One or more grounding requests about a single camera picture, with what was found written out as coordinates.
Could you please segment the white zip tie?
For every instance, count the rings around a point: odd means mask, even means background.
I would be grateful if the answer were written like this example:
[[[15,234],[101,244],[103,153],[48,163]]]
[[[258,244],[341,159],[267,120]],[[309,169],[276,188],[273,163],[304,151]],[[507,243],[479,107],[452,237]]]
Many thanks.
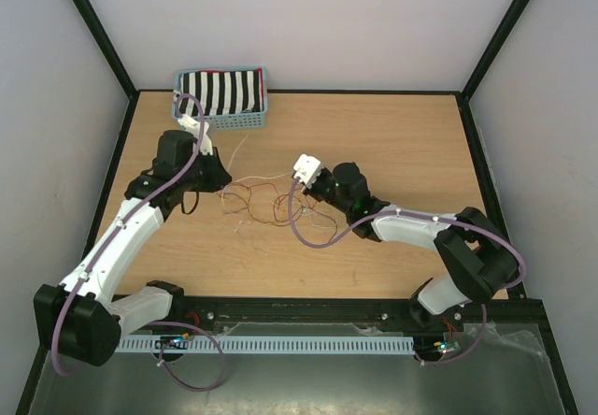
[[[238,143],[238,145],[235,147],[235,149],[233,150],[228,165],[227,167],[230,168],[233,165],[234,159],[236,157],[236,154],[238,153],[239,149],[243,146],[243,144],[246,142],[246,140],[250,137],[250,135],[246,135],[242,138],[242,140]]]

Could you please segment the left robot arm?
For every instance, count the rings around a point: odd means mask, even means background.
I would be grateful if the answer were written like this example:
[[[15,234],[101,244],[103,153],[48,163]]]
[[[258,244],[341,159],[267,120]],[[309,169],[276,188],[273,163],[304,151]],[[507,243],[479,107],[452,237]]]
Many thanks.
[[[34,296],[39,339],[55,366],[63,356],[100,366],[134,331],[152,322],[169,329],[183,324],[184,291],[175,284],[152,280],[122,299],[114,294],[172,212],[189,212],[187,194],[216,193],[231,181],[206,129],[160,136],[151,168],[129,183],[116,217],[94,247],[58,285],[44,284]]]

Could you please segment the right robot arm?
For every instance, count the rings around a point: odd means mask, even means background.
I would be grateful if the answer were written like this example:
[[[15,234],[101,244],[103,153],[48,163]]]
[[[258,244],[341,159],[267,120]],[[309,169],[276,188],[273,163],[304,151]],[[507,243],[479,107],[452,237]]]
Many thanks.
[[[420,330],[432,328],[451,308],[486,304],[499,291],[522,281],[522,256],[475,207],[456,214],[398,207],[371,194],[355,163],[328,169],[305,154],[295,162],[292,179],[304,195],[341,212],[348,233],[376,242],[405,243],[439,255],[445,275],[425,281],[408,300],[408,318]]]

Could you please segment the light blue plastic basket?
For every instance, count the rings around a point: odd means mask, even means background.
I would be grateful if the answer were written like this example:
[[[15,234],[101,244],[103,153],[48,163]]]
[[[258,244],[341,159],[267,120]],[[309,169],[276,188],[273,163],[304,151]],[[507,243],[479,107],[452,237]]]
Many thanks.
[[[235,66],[235,67],[212,67],[212,68],[203,68],[203,69],[253,69],[259,68],[262,66]],[[193,117],[194,119],[198,120],[200,115],[204,115],[207,122],[209,122],[210,126],[216,130],[247,130],[247,129],[256,129],[262,128],[265,126],[265,114],[268,110],[268,96],[267,96],[267,87],[266,87],[266,69],[264,69],[264,89],[266,91],[265,96],[265,107],[264,110],[257,113],[246,113],[246,114],[237,114],[237,115],[226,115],[226,116],[205,116],[203,112],[200,110],[200,102],[191,94],[182,93],[177,97],[177,100],[174,100],[175,92],[173,90],[173,110],[172,114],[176,117],[181,115],[182,113],[179,112],[179,101],[182,98],[190,98],[193,102],[197,105],[199,111],[199,115],[197,117]],[[181,70],[178,71],[175,75],[175,82],[179,72],[182,71],[190,71],[190,70],[200,70],[200,69],[188,69],[188,70]]]

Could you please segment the black white striped cloth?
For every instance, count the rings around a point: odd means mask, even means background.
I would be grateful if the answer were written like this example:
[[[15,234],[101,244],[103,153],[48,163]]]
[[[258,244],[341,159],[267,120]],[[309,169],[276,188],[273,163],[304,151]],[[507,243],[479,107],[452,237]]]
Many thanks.
[[[226,116],[257,113],[264,110],[266,91],[264,69],[200,69],[179,72],[174,87],[175,97],[193,95],[200,102],[205,116]],[[179,112],[199,115],[190,98],[179,101]]]

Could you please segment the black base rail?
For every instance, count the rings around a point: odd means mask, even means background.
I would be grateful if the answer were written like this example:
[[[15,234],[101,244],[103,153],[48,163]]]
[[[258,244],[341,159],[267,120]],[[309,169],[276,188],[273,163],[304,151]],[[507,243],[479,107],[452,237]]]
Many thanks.
[[[463,329],[459,309],[439,316],[425,315],[415,310],[408,299],[186,296],[177,301],[165,319],[198,322],[205,330],[226,322],[349,323],[416,335],[445,333],[450,326]]]

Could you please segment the black enclosure frame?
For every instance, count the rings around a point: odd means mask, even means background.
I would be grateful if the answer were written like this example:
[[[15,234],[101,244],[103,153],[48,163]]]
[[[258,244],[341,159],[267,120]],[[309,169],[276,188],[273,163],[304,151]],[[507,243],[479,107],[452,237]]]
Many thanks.
[[[124,142],[128,135],[128,131],[133,120],[133,113],[139,100],[139,95],[142,92],[165,92],[166,89],[136,89],[131,78],[129,77],[126,69],[119,57],[116,49],[114,48],[109,36],[100,22],[97,13],[93,9],[93,5],[90,0],[71,0],[78,10],[79,15],[84,20],[89,32],[94,38],[94,41],[105,59],[108,65],[115,74],[119,84],[122,86],[125,95],[129,99],[129,103],[124,113],[121,129],[117,138],[117,144],[113,151],[110,165],[108,168],[107,176],[100,194],[98,205],[94,213],[92,228],[87,239],[85,248],[91,248],[92,234],[97,233],[99,228],[100,216],[103,215],[104,209],[107,203],[107,192],[113,184],[114,177],[116,175],[116,166],[121,159],[121,153],[124,148]],[[462,119],[463,130],[467,139],[470,155],[473,160],[477,183],[481,190],[482,200],[484,202],[485,209],[489,210],[491,220],[495,223],[498,222],[498,226],[506,231],[505,220],[501,210],[500,203],[498,202],[498,196],[495,189],[495,185],[491,183],[490,167],[486,158],[485,153],[482,152],[482,146],[480,141],[480,135],[478,134],[476,123],[474,122],[473,114],[470,108],[470,101],[478,86],[485,78],[488,73],[493,61],[497,57],[500,49],[504,46],[508,40],[513,28],[516,26],[520,19],[523,10],[527,7],[531,0],[512,0],[504,17],[501,19],[497,29],[492,35],[491,41],[483,51],[480,60],[467,80],[466,85],[462,91],[421,91],[421,90],[305,90],[305,89],[273,89],[272,93],[322,93],[322,94],[388,94],[388,95],[454,95],[457,100],[457,107],[459,114]],[[510,299],[506,303],[503,303],[505,310],[514,310],[517,306],[531,308],[536,305],[540,307],[541,301],[539,299],[528,298],[525,295],[523,285],[519,287],[523,297],[514,298],[513,294],[515,291],[510,291]],[[544,331],[541,330],[542,339],[544,340],[545,346],[548,346],[548,358],[551,361],[552,375],[556,380],[556,385],[559,391],[559,396],[562,401],[565,414],[578,414],[577,405],[573,392],[569,385],[560,354],[554,339],[554,335],[551,331],[548,322],[548,316],[546,312],[543,314],[544,319],[548,327]],[[37,349],[35,359],[31,366],[29,376],[24,385],[21,399],[17,405],[15,414],[30,414],[34,398],[36,396],[37,386],[40,382],[44,363],[46,362],[47,351],[44,347],[40,346]]]

